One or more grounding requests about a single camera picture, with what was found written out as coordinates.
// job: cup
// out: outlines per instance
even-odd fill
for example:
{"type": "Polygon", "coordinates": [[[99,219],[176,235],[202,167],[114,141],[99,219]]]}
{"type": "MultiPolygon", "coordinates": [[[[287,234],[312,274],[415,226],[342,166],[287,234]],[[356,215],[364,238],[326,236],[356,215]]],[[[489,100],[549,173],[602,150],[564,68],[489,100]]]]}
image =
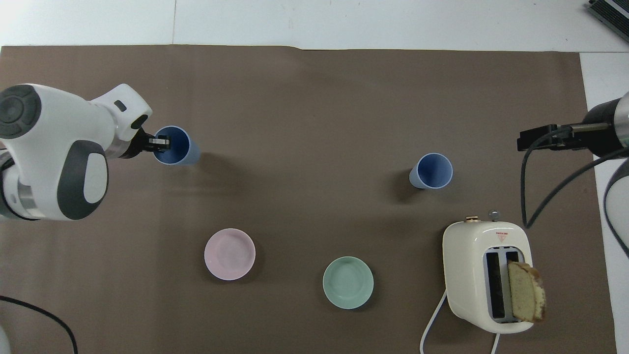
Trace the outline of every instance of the cup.
{"type": "Polygon", "coordinates": [[[411,170],[409,180],[415,188],[439,189],[452,181],[452,163],[437,152],[425,154],[411,170]]]}
{"type": "Polygon", "coordinates": [[[155,133],[156,137],[160,135],[170,137],[170,149],[164,152],[153,152],[159,162],[169,165],[191,165],[199,161],[201,151],[185,130],[175,125],[168,125],[155,133]]]}

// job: cable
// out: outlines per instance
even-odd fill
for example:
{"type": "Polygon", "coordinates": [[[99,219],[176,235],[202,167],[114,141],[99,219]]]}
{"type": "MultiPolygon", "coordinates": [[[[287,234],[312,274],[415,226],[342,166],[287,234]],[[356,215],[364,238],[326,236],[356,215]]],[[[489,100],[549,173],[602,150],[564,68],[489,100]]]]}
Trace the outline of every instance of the cable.
{"type": "MultiPolygon", "coordinates": [[[[447,294],[448,294],[448,290],[443,292],[443,296],[441,296],[441,300],[439,300],[439,304],[437,304],[437,308],[435,309],[435,312],[433,312],[432,317],[430,318],[430,320],[428,321],[428,324],[426,325],[426,329],[424,329],[424,333],[421,335],[421,341],[420,341],[421,354],[424,354],[424,341],[426,341],[426,335],[428,335],[428,331],[432,327],[433,322],[435,322],[435,318],[437,314],[439,313],[439,310],[441,310],[441,307],[443,306],[443,302],[445,301],[447,294]]],[[[496,354],[496,348],[498,347],[499,339],[500,339],[500,333],[496,333],[496,337],[494,338],[494,346],[491,348],[491,354],[496,354]]]]}
{"type": "Polygon", "coordinates": [[[20,305],[20,306],[23,306],[23,307],[25,307],[27,309],[31,309],[33,311],[37,311],[40,314],[43,314],[44,316],[54,320],[56,323],[59,323],[59,325],[61,327],[63,327],[65,329],[65,331],[68,332],[68,335],[70,336],[70,340],[72,342],[72,350],[74,351],[74,354],[78,354],[79,351],[77,349],[77,341],[76,341],[76,339],[74,339],[74,334],[72,333],[72,330],[70,329],[70,327],[68,327],[68,325],[65,324],[65,322],[61,321],[61,318],[59,318],[59,317],[51,314],[50,312],[48,312],[48,311],[46,311],[46,310],[44,310],[42,308],[39,308],[39,307],[37,307],[35,305],[31,305],[31,304],[29,304],[27,302],[23,302],[23,301],[20,301],[20,300],[17,300],[17,299],[13,299],[13,298],[10,298],[10,297],[7,297],[7,296],[0,295],[0,300],[1,301],[6,301],[6,302],[10,302],[12,304],[20,305]]]}
{"type": "Polygon", "coordinates": [[[580,176],[584,172],[588,171],[589,169],[591,169],[591,168],[593,168],[593,167],[595,167],[595,166],[597,166],[599,164],[602,164],[603,162],[605,162],[607,160],[615,159],[618,156],[629,152],[629,147],[624,147],[622,149],[619,149],[619,150],[616,150],[614,152],[611,152],[611,153],[609,153],[607,155],[603,155],[599,159],[597,159],[595,161],[592,161],[591,163],[588,163],[587,165],[585,165],[582,168],[578,169],[577,171],[573,172],[570,176],[566,177],[563,181],[561,181],[546,196],[546,198],[544,198],[542,200],[540,205],[537,207],[537,209],[533,213],[533,216],[531,216],[531,219],[527,221],[527,219],[526,219],[526,198],[525,198],[525,175],[526,175],[526,162],[528,161],[528,156],[545,139],[547,139],[547,138],[549,138],[549,137],[551,137],[551,136],[553,136],[555,134],[560,134],[562,132],[569,131],[570,129],[571,129],[570,127],[562,127],[562,128],[557,129],[557,130],[553,130],[552,132],[549,132],[547,134],[544,134],[539,139],[537,139],[534,143],[531,144],[531,146],[528,148],[528,150],[526,150],[526,154],[524,155],[524,158],[522,159],[522,169],[520,171],[520,207],[522,209],[522,224],[524,225],[524,227],[526,229],[530,229],[533,226],[533,223],[535,223],[535,221],[537,220],[537,217],[542,213],[542,211],[544,210],[546,205],[568,183],[572,182],[575,178],[577,178],[578,176],[580,176]]]}

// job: pink bowl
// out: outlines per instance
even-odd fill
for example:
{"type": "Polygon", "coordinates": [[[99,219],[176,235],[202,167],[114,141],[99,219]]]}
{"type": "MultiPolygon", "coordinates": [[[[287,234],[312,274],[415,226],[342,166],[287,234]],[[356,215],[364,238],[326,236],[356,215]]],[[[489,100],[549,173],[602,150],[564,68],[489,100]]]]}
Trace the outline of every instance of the pink bowl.
{"type": "Polygon", "coordinates": [[[205,265],[222,280],[236,280],[247,274],[255,261],[251,237],[238,229],[223,229],[205,245],[205,265]]]}

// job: green plate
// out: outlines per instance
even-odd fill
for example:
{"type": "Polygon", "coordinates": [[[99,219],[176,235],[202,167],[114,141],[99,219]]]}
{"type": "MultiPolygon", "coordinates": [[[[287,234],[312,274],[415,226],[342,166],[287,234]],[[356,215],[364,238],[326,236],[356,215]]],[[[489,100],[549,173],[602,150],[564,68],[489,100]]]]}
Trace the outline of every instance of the green plate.
{"type": "Polygon", "coordinates": [[[323,274],[323,292],[342,309],[361,306],[374,291],[374,276],[365,262],[356,257],[334,260],[323,274]]]}

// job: white toaster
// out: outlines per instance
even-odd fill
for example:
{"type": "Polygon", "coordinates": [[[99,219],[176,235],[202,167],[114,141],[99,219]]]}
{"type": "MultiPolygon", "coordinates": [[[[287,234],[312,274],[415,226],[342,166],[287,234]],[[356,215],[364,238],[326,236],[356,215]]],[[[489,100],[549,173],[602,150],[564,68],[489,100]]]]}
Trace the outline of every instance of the white toaster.
{"type": "Polygon", "coordinates": [[[443,233],[443,272],[452,312],[492,333],[525,331],[513,317],[507,261],[533,266],[524,230],[510,222],[467,217],[443,233]]]}

